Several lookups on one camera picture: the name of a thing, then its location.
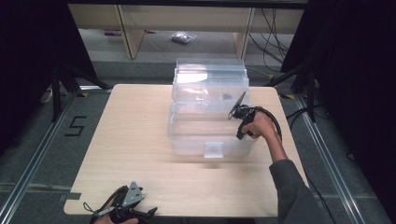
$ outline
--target stacked plastic bins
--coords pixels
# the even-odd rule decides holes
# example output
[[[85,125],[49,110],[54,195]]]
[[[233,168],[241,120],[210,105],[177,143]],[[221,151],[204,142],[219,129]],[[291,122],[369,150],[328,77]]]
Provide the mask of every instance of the stacked plastic bins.
[[[177,155],[206,158],[247,155],[255,140],[236,138],[240,119],[233,105],[250,105],[248,76],[241,60],[178,59],[169,112],[168,137]]]

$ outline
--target black cable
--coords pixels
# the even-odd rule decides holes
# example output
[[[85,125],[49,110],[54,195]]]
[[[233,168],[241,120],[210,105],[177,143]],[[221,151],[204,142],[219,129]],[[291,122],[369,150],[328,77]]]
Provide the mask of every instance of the black cable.
[[[271,35],[274,35],[274,38],[275,38],[275,40],[276,40],[276,43],[277,43],[277,46],[275,46],[275,45],[273,45],[273,44],[271,44],[271,45],[273,45],[274,47],[276,47],[276,48],[279,48],[279,50],[284,50],[283,48],[285,48],[286,50],[289,50],[285,45],[283,45],[280,41],[279,41],[279,39],[277,38],[277,33],[276,33],[276,10],[275,9],[273,9],[273,24],[271,25],[270,24],[270,22],[268,21],[268,19],[267,19],[267,17],[265,16],[265,13],[264,13],[264,11],[263,11],[263,9],[262,9],[262,15],[264,16],[264,18],[265,18],[265,21],[267,22],[267,25],[268,25],[268,27],[270,28],[270,34],[269,34],[269,36],[268,36],[268,39],[265,39],[263,36],[263,38],[267,41],[267,42],[270,42],[270,37],[271,37]]]
[[[256,42],[256,40],[253,38],[253,36],[251,36],[251,34],[249,34],[251,40],[253,41],[253,43],[256,45],[256,47],[263,51],[264,53],[268,54],[269,56],[271,56],[272,58],[274,58],[275,60],[277,60],[279,63],[283,63],[282,60],[280,60],[279,58],[277,58],[275,56],[275,54],[271,53],[270,51],[268,51],[266,48],[263,48],[259,43]]]
[[[306,110],[302,110],[302,111],[299,111],[299,112],[297,113],[297,115],[296,115],[296,116],[293,118],[293,120],[291,121],[290,129],[292,129],[294,121],[296,121],[297,118],[300,117],[300,115],[302,115],[305,111],[306,111]]]
[[[326,208],[327,212],[329,213],[330,218],[332,219],[332,223],[335,224],[335,219],[334,216],[332,215],[332,211],[330,210],[329,206],[327,205],[326,201],[323,199],[321,193],[319,192],[319,190],[317,189],[317,187],[315,186],[314,182],[311,180],[311,178],[309,178],[309,175],[306,173],[306,170],[304,169],[304,173],[306,176],[306,179],[308,179],[308,182],[312,185],[312,188],[314,188],[314,190],[317,192],[323,206]]]
[[[260,71],[260,70],[258,70],[258,69],[250,68],[250,67],[246,67],[246,69],[247,69],[247,70],[256,71],[256,72],[258,72],[258,73],[260,73],[260,74],[262,74],[262,75],[264,75],[264,76],[269,77],[269,75],[265,74],[264,72],[262,72],[262,71]]]

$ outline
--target light wood tabletop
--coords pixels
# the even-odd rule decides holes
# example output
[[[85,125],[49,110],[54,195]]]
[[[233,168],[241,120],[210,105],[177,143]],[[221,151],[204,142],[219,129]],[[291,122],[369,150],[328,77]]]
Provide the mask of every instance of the light wood tabletop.
[[[250,87],[250,102],[278,120],[283,145],[306,179],[282,105],[274,88]],[[171,85],[115,86],[67,200],[69,215],[98,209],[119,187],[135,181],[146,195],[136,210],[158,207],[156,216],[276,217],[276,188],[263,138],[245,157],[178,156],[167,137]]]

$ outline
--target gray carpet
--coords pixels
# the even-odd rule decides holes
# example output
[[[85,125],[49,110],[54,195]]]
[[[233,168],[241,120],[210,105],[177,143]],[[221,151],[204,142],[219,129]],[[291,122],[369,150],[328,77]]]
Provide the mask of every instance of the gray carpet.
[[[174,63],[93,63],[98,77],[110,85],[118,83],[172,84]],[[247,66],[264,72],[265,75],[248,70],[250,86],[261,86],[268,82],[267,75],[279,76],[263,66]],[[91,85],[85,80],[78,80],[80,85]],[[279,84],[276,89],[279,94],[290,94],[292,78]],[[88,223],[88,216],[68,216],[63,211],[64,196],[73,185],[79,166],[92,139],[96,125],[102,115],[109,93],[89,93],[87,97],[77,97],[71,104],[59,132],[57,132],[50,149],[42,161],[31,187],[24,195],[11,223]],[[281,99],[285,114],[298,110],[295,100]],[[378,199],[373,194],[369,184],[361,174],[356,162],[346,157],[347,147],[339,136],[331,119],[324,108],[317,108],[317,125],[329,150],[332,152],[340,171],[352,194],[356,197],[359,208],[367,223],[390,223]],[[76,125],[84,126],[80,136],[66,136],[77,133],[70,128],[75,116]],[[41,138],[50,125],[51,103],[39,107],[20,135],[20,144],[8,149],[0,158],[0,202],[3,203],[10,193],[9,184],[18,181]],[[323,161],[318,154],[315,143],[304,124],[303,118],[297,118],[291,132],[299,151],[303,166],[308,177],[313,181],[318,191],[329,206],[336,223],[351,223],[347,212],[338,197]],[[311,188],[314,195],[318,193]],[[329,213],[320,200],[326,223],[332,223]],[[257,218],[257,223],[276,223],[275,218]],[[154,218],[152,223],[176,223],[172,218]],[[211,220],[211,223],[224,223],[224,219]]]

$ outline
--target gray sleeve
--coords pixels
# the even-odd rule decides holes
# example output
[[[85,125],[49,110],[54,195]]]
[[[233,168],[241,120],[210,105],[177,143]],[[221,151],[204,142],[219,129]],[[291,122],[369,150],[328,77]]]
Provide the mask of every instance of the gray sleeve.
[[[323,216],[311,190],[290,160],[270,166],[278,198],[279,223],[323,223]]]

